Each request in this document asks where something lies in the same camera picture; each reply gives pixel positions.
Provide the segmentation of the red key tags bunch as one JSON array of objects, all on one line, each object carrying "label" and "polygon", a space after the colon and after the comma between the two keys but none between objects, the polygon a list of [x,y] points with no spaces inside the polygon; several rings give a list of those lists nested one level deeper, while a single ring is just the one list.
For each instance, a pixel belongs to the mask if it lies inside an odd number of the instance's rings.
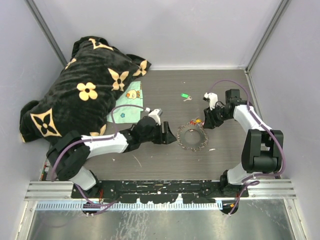
[{"label": "red key tags bunch", "polygon": [[202,122],[203,121],[200,118],[193,118],[190,120],[189,124],[190,125],[201,125]]}]

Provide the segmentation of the large keyring with small rings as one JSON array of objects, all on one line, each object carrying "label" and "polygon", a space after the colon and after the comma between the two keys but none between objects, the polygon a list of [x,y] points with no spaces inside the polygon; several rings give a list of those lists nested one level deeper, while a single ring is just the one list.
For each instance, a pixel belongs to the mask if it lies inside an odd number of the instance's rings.
[{"label": "large keyring with small rings", "polygon": [[208,145],[209,137],[206,131],[199,125],[181,125],[176,133],[178,144],[184,150],[193,152],[201,151]]}]

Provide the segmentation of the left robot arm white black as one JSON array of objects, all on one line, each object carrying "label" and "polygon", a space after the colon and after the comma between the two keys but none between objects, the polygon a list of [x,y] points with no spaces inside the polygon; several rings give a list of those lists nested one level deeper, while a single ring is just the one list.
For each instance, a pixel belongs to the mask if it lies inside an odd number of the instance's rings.
[{"label": "left robot arm white black", "polygon": [[102,187],[94,173],[84,167],[87,159],[132,152],[143,143],[169,145],[176,141],[167,121],[160,123],[153,117],[145,116],[116,135],[87,136],[73,130],[53,145],[46,157],[59,181],[71,181],[88,198],[95,198]]}]

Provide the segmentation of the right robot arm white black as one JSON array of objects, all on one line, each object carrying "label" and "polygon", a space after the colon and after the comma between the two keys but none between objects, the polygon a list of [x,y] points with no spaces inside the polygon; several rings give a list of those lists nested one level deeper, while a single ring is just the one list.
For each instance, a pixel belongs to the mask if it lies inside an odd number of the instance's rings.
[{"label": "right robot arm white black", "polygon": [[220,176],[218,191],[225,197],[244,189],[244,183],[254,177],[275,175],[283,166],[284,135],[266,125],[238,89],[225,92],[225,102],[218,95],[206,92],[203,99],[209,106],[204,110],[205,129],[220,127],[227,120],[238,122],[246,133],[240,163]]}]

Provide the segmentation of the green key tag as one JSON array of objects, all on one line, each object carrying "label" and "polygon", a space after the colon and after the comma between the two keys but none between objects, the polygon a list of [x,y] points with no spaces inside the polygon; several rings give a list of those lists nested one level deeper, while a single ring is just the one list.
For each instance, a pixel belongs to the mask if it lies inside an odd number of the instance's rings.
[{"label": "green key tag", "polygon": [[181,95],[181,97],[183,97],[183,98],[187,98],[187,97],[189,96],[189,95],[186,94],[186,93],[181,93],[180,95]]}]

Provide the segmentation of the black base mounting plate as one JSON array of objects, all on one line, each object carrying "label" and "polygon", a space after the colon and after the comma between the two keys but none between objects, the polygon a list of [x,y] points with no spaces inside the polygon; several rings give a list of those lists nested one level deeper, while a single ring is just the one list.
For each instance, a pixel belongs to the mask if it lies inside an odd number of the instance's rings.
[{"label": "black base mounting plate", "polygon": [[215,180],[102,180],[87,198],[102,199],[110,203],[143,204],[174,203],[182,197],[184,204],[214,203],[217,198],[236,198],[244,187],[223,186]]}]

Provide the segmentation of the black floral plush blanket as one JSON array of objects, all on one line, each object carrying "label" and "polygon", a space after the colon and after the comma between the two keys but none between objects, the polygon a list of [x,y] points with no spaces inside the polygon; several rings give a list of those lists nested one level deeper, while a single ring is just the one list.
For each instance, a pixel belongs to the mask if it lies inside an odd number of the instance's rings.
[{"label": "black floral plush blanket", "polygon": [[71,131],[103,135],[116,101],[151,65],[138,55],[122,53],[103,37],[82,37],[73,44],[70,61],[44,97],[20,111],[22,141],[45,139],[54,145]]}]

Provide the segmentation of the aluminium rail with slotted duct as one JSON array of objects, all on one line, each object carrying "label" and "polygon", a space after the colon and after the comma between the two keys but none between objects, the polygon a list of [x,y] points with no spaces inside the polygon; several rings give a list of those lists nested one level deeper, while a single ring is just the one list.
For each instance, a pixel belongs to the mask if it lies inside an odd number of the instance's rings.
[{"label": "aluminium rail with slotted duct", "polygon": [[119,200],[106,202],[100,198],[83,198],[79,190],[69,181],[32,181],[25,201],[33,202],[39,211],[84,211],[87,214],[108,208],[109,211],[178,211],[178,210],[220,210],[232,208],[236,198],[216,198],[214,203],[184,204],[179,196],[173,203],[147,204],[137,200],[136,203],[121,203]]}]

